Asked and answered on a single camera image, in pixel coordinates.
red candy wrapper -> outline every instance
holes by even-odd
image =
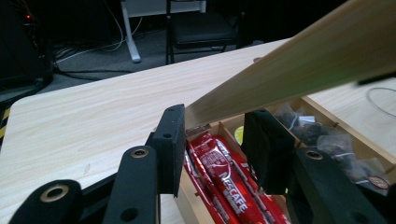
[[[247,187],[253,194],[256,203],[264,212],[268,220],[273,224],[290,223],[272,196],[258,193],[258,186],[256,182],[250,177],[248,163],[245,161],[245,159],[242,158],[238,153],[230,153],[230,157],[233,160],[233,165],[235,166],[238,174],[240,174],[246,181]]]
[[[203,183],[201,182],[199,174],[195,172],[194,167],[193,167],[187,153],[185,154],[184,161],[185,161],[184,168],[186,169],[187,173],[189,174],[191,182],[197,189],[198,195],[201,197],[202,201],[204,202],[210,216],[212,216],[212,218],[216,224],[226,224],[227,222],[224,220],[226,218],[223,218],[220,215],[220,213],[218,212],[218,210],[215,208],[215,206],[213,205],[213,202],[212,202],[208,192],[206,192],[205,187],[204,187]]]
[[[201,160],[210,178],[225,196],[241,223],[267,223],[258,205],[240,175],[235,171],[217,144],[209,134],[191,142],[193,152]]]
[[[191,160],[195,164],[195,168],[197,172],[200,174],[201,181],[205,186],[206,192],[209,197],[212,199],[213,206],[219,212],[220,216],[226,223],[234,224],[239,223],[238,218],[231,206],[227,203],[227,200],[224,196],[219,192],[218,188],[215,186],[209,175],[207,174],[204,166],[201,163],[201,160],[197,157],[194,152],[190,153]]]

desk leg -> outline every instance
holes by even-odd
[[[126,43],[128,45],[129,53],[131,54],[132,62],[140,63],[141,59],[140,59],[139,51],[137,51],[136,45],[134,44],[134,39],[132,38],[131,25],[129,23],[129,16],[125,6],[125,1],[121,1],[121,9],[122,9],[122,16],[124,19],[125,31],[127,36]]]

metal screw hole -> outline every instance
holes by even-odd
[[[66,185],[55,185],[44,191],[40,196],[40,200],[43,203],[52,203],[62,199],[67,192],[69,192],[69,187]]]
[[[149,154],[149,152],[146,149],[139,148],[139,149],[133,151],[131,153],[131,156],[133,158],[140,159],[140,158],[146,157],[148,154]]]
[[[306,151],[305,156],[312,160],[317,160],[317,161],[320,161],[323,159],[323,155],[316,151]]]

chair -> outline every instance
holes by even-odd
[[[199,2],[200,11],[175,13],[174,4]],[[223,52],[227,46],[236,45],[239,37],[227,19],[219,13],[206,12],[206,0],[166,0],[166,64],[175,62],[174,49],[221,48]]]

wooden tray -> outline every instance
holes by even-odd
[[[396,158],[394,158],[386,150],[352,129],[350,126],[345,124],[322,106],[318,105],[307,97],[293,100],[288,103],[293,108],[293,110],[297,110],[298,108],[302,107],[306,115],[315,116],[316,121],[322,123],[325,126],[334,127],[342,133],[349,133],[352,138],[353,149],[357,155],[357,159],[364,160],[378,158],[386,170],[390,184],[396,182]],[[265,107],[265,109],[274,114],[279,107],[280,105],[272,105]],[[212,123],[209,132],[212,134],[221,135],[227,141],[230,150],[243,154],[239,145],[233,138],[234,131],[238,127],[242,126],[243,123],[244,115],[236,116],[230,119]],[[300,145],[300,140],[297,138],[295,145]],[[197,195],[196,189],[191,183],[190,177],[185,170],[183,170],[181,175],[180,190],[178,195],[179,197],[175,200],[178,209],[180,210],[180,213],[182,214],[186,223],[214,223],[201,198]],[[280,208],[287,213],[285,199],[283,196],[276,196],[275,199],[278,202]]]

